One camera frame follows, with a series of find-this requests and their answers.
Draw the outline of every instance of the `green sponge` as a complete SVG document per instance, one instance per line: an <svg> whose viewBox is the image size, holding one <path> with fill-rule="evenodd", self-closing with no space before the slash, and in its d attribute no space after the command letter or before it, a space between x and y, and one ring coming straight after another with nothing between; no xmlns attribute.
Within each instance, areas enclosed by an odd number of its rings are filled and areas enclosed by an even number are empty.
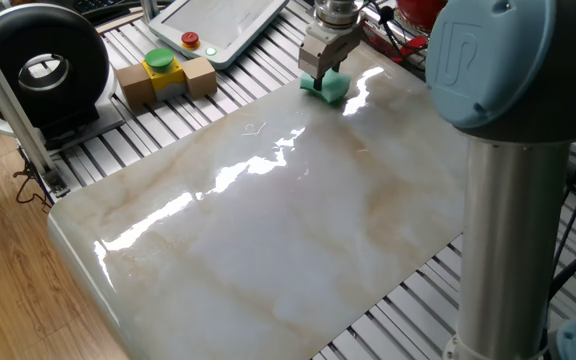
<svg viewBox="0 0 576 360"><path fill-rule="evenodd" d="M312 91L315 95L331 104L346 95L350 89L350 75L340 74L332 69L326 71L321 81L321 91L315 90L315 79L304 73L301 76L301 88Z"/></svg>

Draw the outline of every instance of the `metal cylinder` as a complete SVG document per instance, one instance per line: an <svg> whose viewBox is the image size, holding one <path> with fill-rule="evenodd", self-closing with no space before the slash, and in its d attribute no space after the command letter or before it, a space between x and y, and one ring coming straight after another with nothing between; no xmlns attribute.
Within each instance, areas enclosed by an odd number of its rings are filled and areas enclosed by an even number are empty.
<svg viewBox="0 0 576 360"><path fill-rule="evenodd" d="M141 8L144 11L143 21L148 24L150 20L154 19L155 16L159 15L159 7L157 6L157 0L140 0Z"/></svg>
<svg viewBox="0 0 576 360"><path fill-rule="evenodd" d="M569 149L469 139L460 360L538 353Z"/></svg>

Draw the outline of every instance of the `red button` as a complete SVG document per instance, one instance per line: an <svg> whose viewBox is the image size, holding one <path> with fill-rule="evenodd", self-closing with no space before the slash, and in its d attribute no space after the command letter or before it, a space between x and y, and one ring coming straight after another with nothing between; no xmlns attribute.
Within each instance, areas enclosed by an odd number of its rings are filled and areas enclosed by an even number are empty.
<svg viewBox="0 0 576 360"><path fill-rule="evenodd" d="M188 46L195 46L199 41L199 35L194 32L187 32L181 36L181 42Z"/></svg>

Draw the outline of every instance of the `wooden floor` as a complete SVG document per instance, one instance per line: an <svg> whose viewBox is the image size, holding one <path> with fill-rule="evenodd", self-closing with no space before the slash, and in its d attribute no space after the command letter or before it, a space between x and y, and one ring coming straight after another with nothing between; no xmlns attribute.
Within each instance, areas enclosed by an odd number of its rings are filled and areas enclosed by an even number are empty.
<svg viewBox="0 0 576 360"><path fill-rule="evenodd" d="M23 161L0 135L0 359L126 359L55 251L38 201L15 201ZM24 198L41 194L33 182Z"/></svg>

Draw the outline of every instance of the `marble slab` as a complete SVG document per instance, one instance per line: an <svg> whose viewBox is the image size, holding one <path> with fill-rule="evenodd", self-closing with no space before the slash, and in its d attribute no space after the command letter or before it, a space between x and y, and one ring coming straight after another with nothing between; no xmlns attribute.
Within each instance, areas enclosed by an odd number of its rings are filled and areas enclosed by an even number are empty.
<svg viewBox="0 0 576 360"><path fill-rule="evenodd" d="M457 237L466 139L360 46L59 201L52 238L134 359L310 359Z"/></svg>

